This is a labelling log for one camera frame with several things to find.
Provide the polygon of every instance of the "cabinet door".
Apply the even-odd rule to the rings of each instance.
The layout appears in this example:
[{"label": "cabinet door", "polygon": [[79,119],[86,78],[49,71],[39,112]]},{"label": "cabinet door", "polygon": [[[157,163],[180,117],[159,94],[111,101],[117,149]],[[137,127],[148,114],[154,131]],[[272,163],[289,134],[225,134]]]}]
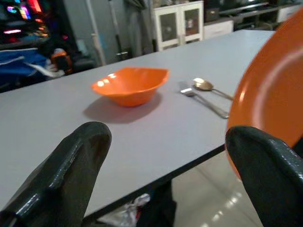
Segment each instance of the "cabinet door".
[{"label": "cabinet door", "polygon": [[187,44],[203,39],[203,2],[189,3],[179,7],[181,16],[181,43]]},{"label": "cabinet door", "polygon": [[158,50],[176,47],[179,43],[179,17],[176,6],[155,9]]}]

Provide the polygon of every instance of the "orange plate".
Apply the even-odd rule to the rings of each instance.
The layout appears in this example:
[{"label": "orange plate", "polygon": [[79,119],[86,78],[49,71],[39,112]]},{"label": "orange plate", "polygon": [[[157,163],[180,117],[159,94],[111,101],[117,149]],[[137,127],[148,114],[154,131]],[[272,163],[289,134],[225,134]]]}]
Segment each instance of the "orange plate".
[{"label": "orange plate", "polygon": [[137,106],[151,100],[168,77],[166,69],[123,68],[93,84],[92,90],[118,105]]},{"label": "orange plate", "polygon": [[303,134],[303,9],[263,46],[235,94],[227,129],[254,126],[293,146]]}]

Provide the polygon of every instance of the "metal fork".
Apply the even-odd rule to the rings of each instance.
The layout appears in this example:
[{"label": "metal fork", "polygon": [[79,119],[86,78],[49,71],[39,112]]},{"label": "metal fork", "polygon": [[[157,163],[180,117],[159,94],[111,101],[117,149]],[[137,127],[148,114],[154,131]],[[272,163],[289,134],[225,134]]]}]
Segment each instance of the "metal fork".
[{"label": "metal fork", "polygon": [[203,98],[200,94],[197,94],[196,92],[194,92],[194,90],[191,87],[189,87],[186,82],[179,82],[179,86],[181,89],[180,92],[182,94],[184,94],[185,96],[198,97],[199,99],[201,99],[203,101],[205,106],[207,106],[209,109],[214,111],[218,116],[220,116],[224,119],[228,118],[228,112],[226,112],[223,109],[217,107],[216,105],[210,103],[205,98]]}]

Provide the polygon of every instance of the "table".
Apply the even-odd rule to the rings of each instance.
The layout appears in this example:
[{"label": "table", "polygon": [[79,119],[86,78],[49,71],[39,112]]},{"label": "table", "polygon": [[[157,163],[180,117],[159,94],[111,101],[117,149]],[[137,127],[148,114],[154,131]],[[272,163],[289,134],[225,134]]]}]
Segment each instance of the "table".
[{"label": "table", "polygon": [[[271,35],[239,31],[1,94],[0,207],[65,136],[87,121],[107,124],[113,139],[85,221],[222,152],[226,120],[180,94],[178,82],[201,77],[232,95]],[[170,78],[154,99],[136,108],[116,106],[90,90],[99,78],[126,66],[168,68]],[[230,107],[227,99],[203,95]]]}]

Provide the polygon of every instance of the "tiled floor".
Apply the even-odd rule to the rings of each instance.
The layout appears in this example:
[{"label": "tiled floor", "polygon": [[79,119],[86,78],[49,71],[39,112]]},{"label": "tiled floor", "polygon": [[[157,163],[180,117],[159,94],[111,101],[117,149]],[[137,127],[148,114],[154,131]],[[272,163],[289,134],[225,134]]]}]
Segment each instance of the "tiled floor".
[{"label": "tiled floor", "polygon": [[225,153],[175,178],[173,196],[175,227],[262,227]]}]

